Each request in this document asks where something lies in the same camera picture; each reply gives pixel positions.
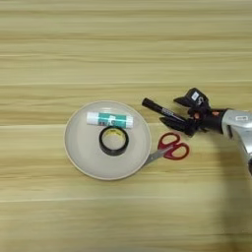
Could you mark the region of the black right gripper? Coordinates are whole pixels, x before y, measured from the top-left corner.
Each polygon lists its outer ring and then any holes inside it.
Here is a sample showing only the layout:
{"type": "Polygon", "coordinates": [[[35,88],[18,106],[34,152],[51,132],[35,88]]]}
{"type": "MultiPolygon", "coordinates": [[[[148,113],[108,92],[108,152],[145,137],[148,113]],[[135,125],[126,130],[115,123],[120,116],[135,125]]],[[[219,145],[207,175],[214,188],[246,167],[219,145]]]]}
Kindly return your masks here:
{"type": "Polygon", "coordinates": [[[167,127],[176,131],[183,132],[192,137],[196,132],[209,130],[223,134],[222,119],[227,109],[214,109],[208,105],[196,105],[196,102],[187,96],[177,97],[174,102],[189,107],[188,114],[190,117],[185,120],[177,120],[169,117],[161,117],[159,120],[167,127]]]}

